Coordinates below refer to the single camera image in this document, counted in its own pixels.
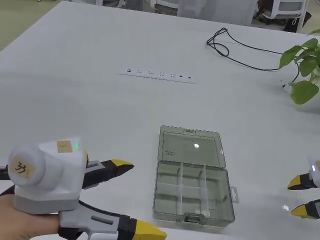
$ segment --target power strip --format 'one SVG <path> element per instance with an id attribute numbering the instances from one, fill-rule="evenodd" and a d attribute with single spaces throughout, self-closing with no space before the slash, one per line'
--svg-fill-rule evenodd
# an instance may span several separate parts
<path id="1" fill-rule="evenodd" d="M 173 73 L 166 71 L 142 70 L 138 68 L 127 67 L 118 72 L 121 75 L 136 76 L 149 79 L 167 80 L 188 84 L 196 84 L 197 82 L 189 75 L 182 73 Z"/>

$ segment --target black cable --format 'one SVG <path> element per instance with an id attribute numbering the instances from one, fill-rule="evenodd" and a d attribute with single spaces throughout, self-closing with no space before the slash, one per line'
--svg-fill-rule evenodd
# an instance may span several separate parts
<path id="1" fill-rule="evenodd" d="M 210 46 L 211 48 L 213 48 L 220 56 L 225 57 L 225 58 L 227 58 L 227 59 L 230 59 L 231 61 L 234 61 L 234 62 L 236 62 L 236 63 L 238 63 L 238 64 L 241 64 L 241 65 L 243 65 L 243 66 L 246 66 L 246 67 L 248 67 L 248 68 L 255 69 L 255 70 L 270 72 L 270 71 L 277 71 L 277 70 L 280 69 L 280 67 L 279 67 L 279 68 L 271 68 L 271 69 L 259 68 L 259 67 L 255 67 L 255 66 L 251 66 L 251 65 L 245 64 L 245 63 L 243 63 L 243 62 L 241 62 L 241 61 L 238 61 L 238 60 L 235 60 L 235 59 L 229 57 L 229 55 L 230 55 L 230 50 L 229 50 L 229 48 L 228 48 L 227 46 L 223 45 L 222 43 L 217 43 L 217 42 L 216 42 L 216 37 L 218 37 L 219 35 L 224 34 L 224 33 L 227 33 L 228 36 L 229 36 L 233 41 L 235 41 L 236 43 L 238 43 L 238 44 L 240 44 L 240 45 L 243 45 L 243 46 L 245 46 L 245 47 L 247 47 L 247 48 L 255 49 L 255 50 L 259 50 L 259 51 L 263 51 L 263 52 L 268 52 L 268 53 L 272 53 L 272 54 L 282 55 L 281 52 L 266 50 L 266 49 L 262 49 L 262 48 L 258 48 L 258 47 L 254 47 L 254 46 L 249 46 L 249 45 L 246 45 L 246 44 L 244 44 L 244 43 L 242 43 L 242 42 L 239 42 L 238 40 L 234 39 L 234 38 L 230 35 L 230 33 L 228 32 L 228 29 L 226 29 L 225 27 L 223 27 L 223 28 L 221 28 L 220 30 L 218 30 L 218 31 L 213 35 L 213 37 L 211 37 L 209 40 L 206 41 L 206 44 L 207 44 L 208 46 Z M 226 50 L 227 53 L 224 54 L 223 52 L 221 52 L 220 50 L 218 50 L 218 49 L 217 49 L 217 46 L 223 47 L 223 48 Z M 298 76 L 299 76 L 299 74 L 300 74 L 299 65 L 298 65 L 297 63 L 295 63 L 295 64 L 296 64 L 296 66 L 297 66 L 297 68 L 298 68 L 298 74 L 296 75 L 296 77 L 294 78 L 294 80 L 293 80 L 292 82 L 294 82 L 294 81 L 298 78 Z"/>

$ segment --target green plant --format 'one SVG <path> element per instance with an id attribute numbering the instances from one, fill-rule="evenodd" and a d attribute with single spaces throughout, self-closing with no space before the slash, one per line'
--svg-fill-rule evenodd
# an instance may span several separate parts
<path id="1" fill-rule="evenodd" d="M 310 34 L 320 34 L 320 29 Z M 317 83 L 320 82 L 320 44 L 316 38 L 306 41 L 302 45 L 296 45 L 285 51 L 279 67 L 287 66 L 294 61 L 298 64 L 302 77 L 309 77 L 309 81 L 302 80 L 292 83 L 291 98 L 297 105 L 302 105 L 312 99 L 318 92 Z"/>

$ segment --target plant leaf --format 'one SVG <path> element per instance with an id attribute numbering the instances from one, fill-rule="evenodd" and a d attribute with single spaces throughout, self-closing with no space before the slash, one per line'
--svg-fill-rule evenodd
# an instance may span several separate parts
<path id="1" fill-rule="evenodd" d="M 317 30 L 314 30 L 314 31 L 310 32 L 308 34 L 308 36 L 311 35 L 311 34 L 320 34 L 320 29 L 317 29 Z"/>
<path id="2" fill-rule="evenodd" d="M 311 38 L 310 40 L 306 41 L 304 44 L 301 45 L 302 48 L 313 48 L 315 49 L 318 45 L 318 39 L 316 38 Z"/>
<path id="3" fill-rule="evenodd" d="M 296 45 L 290 48 L 289 50 L 285 51 L 280 58 L 279 67 L 282 68 L 291 63 L 294 60 L 296 54 L 302 49 L 303 48 L 301 46 Z"/>
<path id="4" fill-rule="evenodd" d="M 320 49 L 316 52 L 316 62 L 320 65 Z"/>
<path id="5" fill-rule="evenodd" d="M 317 59 L 315 56 L 306 56 L 299 66 L 301 76 L 308 76 L 317 67 L 317 65 Z"/>
<path id="6" fill-rule="evenodd" d="M 310 81 L 299 81 L 292 87 L 291 98 L 295 104 L 302 105 L 312 99 L 318 92 L 318 86 Z"/>
<path id="7" fill-rule="evenodd" d="M 309 48 L 309 49 L 306 49 L 306 50 L 304 50 L 302 53 L 300 53 L 300 55 L 299 56 L 297 56 L 296 58 L 295 58 L 295 61 L 297 62 L 297 61 L 299 61 L 300 59 L 302 59 L 302 58 L 304 58 L 304 57 L 306 57 L 306 56 L 314 56 L 316 54 L 316 50 L 314 50 L 314 49 L 312 49 L 312 48 Z"/>

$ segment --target gray gripper part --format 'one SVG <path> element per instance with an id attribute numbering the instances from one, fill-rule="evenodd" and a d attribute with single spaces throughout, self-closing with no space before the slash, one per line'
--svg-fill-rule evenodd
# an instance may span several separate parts
<path id="1" fill-rule="evenodd" d="M 318 214 L 320 215 L 320 202 L 315 203 L 315 209 L 318 212 Z"/>
<path id="2" fill-rule="evenodd" d="M 59 211 L 75 209 L 78 204 L 78 198 L 74 200 L 34 201 L 19 195 L 14 195 L 13 200 L 15 209 L 28 214 L 53 214 Z"/>
<path id="3" fill-rule="evenodd" d="M 81 204 L 72 211 L 59 212 L 62 228 L 79 228 L 90 236 L 94 233 L 116 234 L 120 218 L 97 212 Z"/>
<path id="4" fill-rule="evenodd" d="M 105 168 L 105 166 L 103 166 L 102 163 L 99 161 L 89 161 L 88 165 L 86 166 L 85 173 L 87 174 L 89 172 L 96 171 L 99 169 L 104 169 L 104 168 Z M 90 186 L 84 188 L 84 190 L 94 188 L 98 185 L 99 185 L 99 183 L 94 184 L 94 185 L 90 185 Z"/>
<path id="5" fill-rule="evenodd" d="M 89 161 L 88 166 L 86 166 L 85 173 L 89 173 L 91 171 L 95 171 L 98 169 L 104 169 L 105 166 L 102 165 L 99 161 Z"/>

